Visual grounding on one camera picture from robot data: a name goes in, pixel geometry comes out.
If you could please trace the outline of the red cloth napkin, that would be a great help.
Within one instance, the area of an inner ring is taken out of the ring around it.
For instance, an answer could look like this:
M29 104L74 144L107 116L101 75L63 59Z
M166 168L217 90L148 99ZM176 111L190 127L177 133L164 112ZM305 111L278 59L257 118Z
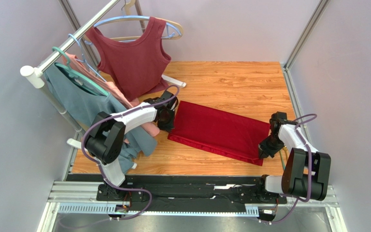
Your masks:
M269 135L268 123L181 101L168 139L223 157L262 166L258 145Z

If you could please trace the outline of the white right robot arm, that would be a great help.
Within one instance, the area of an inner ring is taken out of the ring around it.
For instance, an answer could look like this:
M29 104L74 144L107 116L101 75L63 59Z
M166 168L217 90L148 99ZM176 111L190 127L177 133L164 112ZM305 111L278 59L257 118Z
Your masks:
M281 176L263 175L266 193L323 201L328 191L331 157L318 151L305 137L302 123L276 112L270 118L270 135L258 145L259 158L274 157L286 147L289 156Z

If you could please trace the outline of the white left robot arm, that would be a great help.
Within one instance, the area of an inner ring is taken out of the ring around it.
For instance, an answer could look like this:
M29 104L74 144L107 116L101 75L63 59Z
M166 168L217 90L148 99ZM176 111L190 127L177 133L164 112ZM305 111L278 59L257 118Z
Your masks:
M125 135L148 122L157 123L160 130L174 129L174 114L179 103L176 93L165 90L160 97L147 99L138 106L116 114L100 112L93 124L83 135L81 151L96 163L105 183L120 190L125 181L118 156L122 150Z

